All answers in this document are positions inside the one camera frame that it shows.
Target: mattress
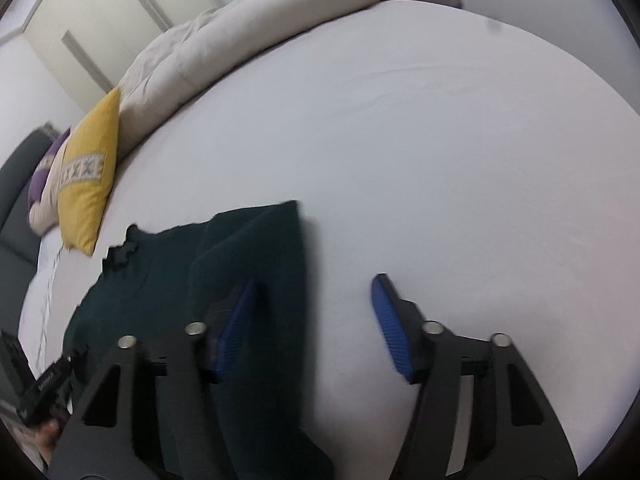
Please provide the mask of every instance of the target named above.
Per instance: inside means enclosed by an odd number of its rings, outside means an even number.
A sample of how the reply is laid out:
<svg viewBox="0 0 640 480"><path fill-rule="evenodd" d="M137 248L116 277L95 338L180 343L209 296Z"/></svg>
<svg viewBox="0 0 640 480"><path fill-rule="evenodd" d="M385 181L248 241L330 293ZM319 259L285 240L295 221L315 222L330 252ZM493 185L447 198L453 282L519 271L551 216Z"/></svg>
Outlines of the mattress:
<svg viewBox="0 0 640 480"><path fill-rule="evenodd" d="M517 28L411 1L325 23L236 69L120 166L94 256L60 256L46 360L131 223L296 199L305 425L340 478L388 478L417 393L369 304L379 272L460 335L510 334L583 470L640 387L639 134L599 76Z"/></svg>

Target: bed frame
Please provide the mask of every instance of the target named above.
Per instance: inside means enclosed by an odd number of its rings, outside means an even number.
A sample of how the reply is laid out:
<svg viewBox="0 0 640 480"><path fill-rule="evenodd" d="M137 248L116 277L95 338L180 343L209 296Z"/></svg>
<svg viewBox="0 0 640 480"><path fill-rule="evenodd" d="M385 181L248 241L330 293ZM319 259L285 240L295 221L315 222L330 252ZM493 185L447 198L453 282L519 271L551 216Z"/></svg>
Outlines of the bed frame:
<svg viewBox="0 0 640 480"><path fill-rule="evenodd" d="M40 238L28 223L27 190L33 171L58 135L50 124L39 127L0 168L0 328L14 335L40 251ZM13 406L17 402L2 367L0 399Z"/></svg>

